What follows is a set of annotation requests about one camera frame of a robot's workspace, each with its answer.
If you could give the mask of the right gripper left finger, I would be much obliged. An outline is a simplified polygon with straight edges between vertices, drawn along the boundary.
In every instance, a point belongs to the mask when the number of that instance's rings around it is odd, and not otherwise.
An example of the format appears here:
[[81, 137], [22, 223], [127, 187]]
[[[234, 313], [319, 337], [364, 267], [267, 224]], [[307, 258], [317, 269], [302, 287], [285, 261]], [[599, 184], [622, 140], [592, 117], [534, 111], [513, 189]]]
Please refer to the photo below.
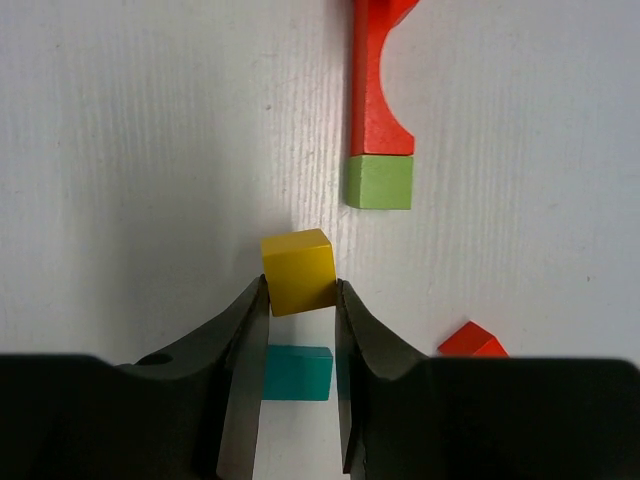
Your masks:
[[269, 337], [263, 277], [133, 364], [1, 358], [5, 479], [249, 479]]

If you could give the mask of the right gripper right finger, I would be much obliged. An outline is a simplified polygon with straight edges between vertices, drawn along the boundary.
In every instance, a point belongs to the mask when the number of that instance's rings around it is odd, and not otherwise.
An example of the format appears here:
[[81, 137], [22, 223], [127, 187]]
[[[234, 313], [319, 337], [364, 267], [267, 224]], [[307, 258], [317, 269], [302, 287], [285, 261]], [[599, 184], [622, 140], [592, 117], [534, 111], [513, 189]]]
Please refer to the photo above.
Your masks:
[[429, 357], [336, 286], [353, 479], [635, 479], [639, 371], [620, 359]]

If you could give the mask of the red wood cube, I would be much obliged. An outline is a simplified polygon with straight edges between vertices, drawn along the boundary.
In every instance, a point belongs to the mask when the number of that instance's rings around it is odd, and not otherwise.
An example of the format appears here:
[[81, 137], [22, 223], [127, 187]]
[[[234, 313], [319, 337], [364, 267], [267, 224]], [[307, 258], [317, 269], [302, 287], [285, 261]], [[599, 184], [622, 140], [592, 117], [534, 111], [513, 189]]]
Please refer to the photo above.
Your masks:
[[498, 338], [477, 323], [469, 320], [438, 347], [444, 356], [508, 357]]

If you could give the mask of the teal wood block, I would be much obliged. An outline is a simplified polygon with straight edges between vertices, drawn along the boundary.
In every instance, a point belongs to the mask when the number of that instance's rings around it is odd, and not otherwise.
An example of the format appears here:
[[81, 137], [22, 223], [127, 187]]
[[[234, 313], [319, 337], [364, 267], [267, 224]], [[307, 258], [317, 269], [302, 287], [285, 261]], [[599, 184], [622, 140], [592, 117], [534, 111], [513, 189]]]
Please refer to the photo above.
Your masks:
[[326, 346], [269, 345], [263, 399], [325, 402], [337, 397], [337, 350]]

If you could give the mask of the yellow wood cube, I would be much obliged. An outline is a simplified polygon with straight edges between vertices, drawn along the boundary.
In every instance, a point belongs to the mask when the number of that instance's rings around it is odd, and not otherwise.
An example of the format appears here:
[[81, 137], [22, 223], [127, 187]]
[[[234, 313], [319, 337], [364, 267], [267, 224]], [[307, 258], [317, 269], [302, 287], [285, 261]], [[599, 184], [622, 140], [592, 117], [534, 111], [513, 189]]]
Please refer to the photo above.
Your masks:
[[333, 248], [321, 229], [265, 237], [260, 246], [274, 317], [335, 305]]

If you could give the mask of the green wood cube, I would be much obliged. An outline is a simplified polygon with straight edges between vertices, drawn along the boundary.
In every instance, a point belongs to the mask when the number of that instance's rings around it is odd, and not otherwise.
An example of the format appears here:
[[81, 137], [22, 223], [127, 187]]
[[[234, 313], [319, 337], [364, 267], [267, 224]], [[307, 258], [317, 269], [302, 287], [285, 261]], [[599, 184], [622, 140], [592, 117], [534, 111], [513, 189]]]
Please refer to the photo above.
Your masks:
[[413, 157], [363, 154], [347, 161], [346, 204], [359, 209], [410, 210]]

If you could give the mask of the red arch wood block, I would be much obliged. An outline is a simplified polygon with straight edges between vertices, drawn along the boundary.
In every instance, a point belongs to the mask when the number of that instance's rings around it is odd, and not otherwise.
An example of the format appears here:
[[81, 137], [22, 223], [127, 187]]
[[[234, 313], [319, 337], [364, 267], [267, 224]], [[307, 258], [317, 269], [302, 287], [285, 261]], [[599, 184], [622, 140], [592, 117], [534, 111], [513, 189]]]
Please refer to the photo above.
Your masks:
[[408, 156], [414, 136], [391, 111], [381, 83], [385, 41], [417, 0], [357, 0], [353, 3], [350, 154]]

